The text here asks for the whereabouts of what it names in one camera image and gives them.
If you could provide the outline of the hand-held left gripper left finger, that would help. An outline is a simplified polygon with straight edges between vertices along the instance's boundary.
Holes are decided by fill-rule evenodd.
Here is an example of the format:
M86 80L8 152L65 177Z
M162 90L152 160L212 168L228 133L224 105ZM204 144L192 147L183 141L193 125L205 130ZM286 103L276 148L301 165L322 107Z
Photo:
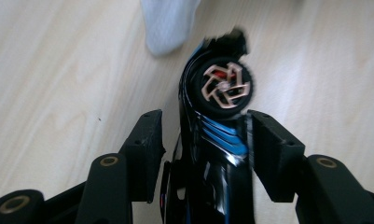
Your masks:
M120 149L126 157L129 197L132 202L152 203L165 148L162 144L162 111L144 113Z

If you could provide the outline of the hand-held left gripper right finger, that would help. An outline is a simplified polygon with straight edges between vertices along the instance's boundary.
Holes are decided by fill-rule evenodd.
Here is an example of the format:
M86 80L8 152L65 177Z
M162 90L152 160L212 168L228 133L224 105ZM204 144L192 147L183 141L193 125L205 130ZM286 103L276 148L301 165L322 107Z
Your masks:
M305 145L274 117L255 110L247 114L252 118L256 175L273 202L293 202Z

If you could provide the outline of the white wet wipe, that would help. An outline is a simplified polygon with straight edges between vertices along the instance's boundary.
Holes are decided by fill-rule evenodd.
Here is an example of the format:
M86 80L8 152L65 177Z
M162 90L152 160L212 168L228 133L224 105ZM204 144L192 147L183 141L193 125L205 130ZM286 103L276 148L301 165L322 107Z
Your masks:
M145 43L153 55L166 55L187 41L201 0L140 2L145 19Z

